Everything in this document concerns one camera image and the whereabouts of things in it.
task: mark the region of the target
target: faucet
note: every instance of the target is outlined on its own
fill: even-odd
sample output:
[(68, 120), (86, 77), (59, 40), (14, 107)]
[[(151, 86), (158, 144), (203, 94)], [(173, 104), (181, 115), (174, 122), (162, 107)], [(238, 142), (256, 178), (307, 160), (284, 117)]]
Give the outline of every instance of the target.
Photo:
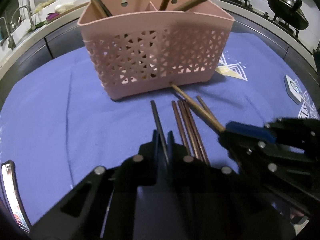
[(26, 8), (26, 9), (27, 9), (27, 11), (28, 11), (28, 17), (29, 17), (29, 20), (30, 20), (30, 26), (31, 26), (31, 29), (34, 31), (34, 30), (36, 29), (36, 26), (35, 26), (35, 24), (34, 24), (33, 21), (32, 21), (32, 18), (31, 18), (31, 10), (30, 10), (30, 8), (29, 8), (28, 5), (22, 5), (22, 6), (18, 7), (18, 8), (14, 11), (14, 13), (12, 14), (12, 17), (11, 17), (11, 22), (10, 22), (10, 24), (13, 23), (13, 17), (14, 17), (14, 15), (15, 15), (16, 12), (17, 12), (19, 9), (21, 9), (21, 8)]
[(7, 31), (7, 35), (8, 35), (8, 40), (9, 40), (8, 48), (13, 50), (16, 47), (16, 44), (14, 43), (14, 39), (11, 36), (11, 33), (9, 32), (7, 20), (4, 17), (1, 17), (0, 20), (1, 19), (4, 20), (5, 30)]

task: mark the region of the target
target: stovetop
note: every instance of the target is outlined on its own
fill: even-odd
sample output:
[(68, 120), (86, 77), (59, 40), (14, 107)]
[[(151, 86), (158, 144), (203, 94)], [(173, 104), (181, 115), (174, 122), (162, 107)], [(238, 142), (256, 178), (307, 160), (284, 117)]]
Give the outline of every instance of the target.
[(278, 17), (270, 18), (270, 16), (268, 16), (267, 12), (263, 13), (259, 10), (256, 10), (255, 8), (252, 8), (250, 1), (243, 1), (243, 0), (221, 0), (221, 1), (228, 2), (233, 5), (239, 6), (243, 9), (246, 9), (254, 14), (257, 14), (257, 15), (263, 17), (264, 19), (268, 20), (269, 22), (273, 23), (274, 25), (276, 25), (277, 27), (279, 27), (280, 29), (282, 29), (283, 31), (288, 33), (292, 38), (294, 38), (297, 42), (299, 42), (300, 45), (303, 46), (309, 52), (310, 55), (312, 55), (311, 51), (298, 39), (299, 30), (294, 29), (293, 27), (289, 26), (288, 24), (282, 22), (282, 20), (280, 18), (278, 18)]

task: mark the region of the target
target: pink utensil holder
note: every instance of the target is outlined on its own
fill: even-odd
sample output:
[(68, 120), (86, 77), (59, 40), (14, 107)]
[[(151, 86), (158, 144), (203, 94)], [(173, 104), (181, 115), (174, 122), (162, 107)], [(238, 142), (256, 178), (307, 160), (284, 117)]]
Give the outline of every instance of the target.
[(100, 19), (90, 3), (78, 25), (108, 95), (129, 95), (208, 81), (217, 67), (234, 18), (211, 1), (187, 12), (188, 0), (102, 0), (112, 17)]

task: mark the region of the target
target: pot lid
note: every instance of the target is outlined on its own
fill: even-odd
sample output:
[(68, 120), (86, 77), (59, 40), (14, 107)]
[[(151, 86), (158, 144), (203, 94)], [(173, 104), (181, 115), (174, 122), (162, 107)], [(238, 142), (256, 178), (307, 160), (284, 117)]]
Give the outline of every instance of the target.
[(309, 22), (299, 7), (294, 12), (292, 11), (295, 2), (295, 0), (268, 0), (270, 9), (276, 16), (280, 17), (294, 28), (304, 30), (309, 26)]

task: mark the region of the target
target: table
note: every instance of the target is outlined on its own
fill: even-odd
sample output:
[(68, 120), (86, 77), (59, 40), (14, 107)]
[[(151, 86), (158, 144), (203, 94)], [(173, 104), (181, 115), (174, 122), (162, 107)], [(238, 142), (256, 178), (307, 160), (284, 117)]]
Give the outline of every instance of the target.
[[(305, 87), (291, 68), (252, 34), (231, 33), (218, 70), (207, 83), (183, 86), (203, 100), (225, 125), (229, 121), (263, 126), (276, 117), (319, 118)], [(287, 94), (284, 76), (300, 88), (303, 103)], [(0, 114), (0, 161), (16, 165), (20, 197), (31, 224), (95, 166), (111, 168), (136, 154), (156, 128), (155, 100), (163, 130), (181, 143), (171, 101), (163, 89), (112, 101), (100, 85), (85, 48), (54, 59), (19, 81)], [(194, 115), (213, 167), (237, 166), (217, 135)]]

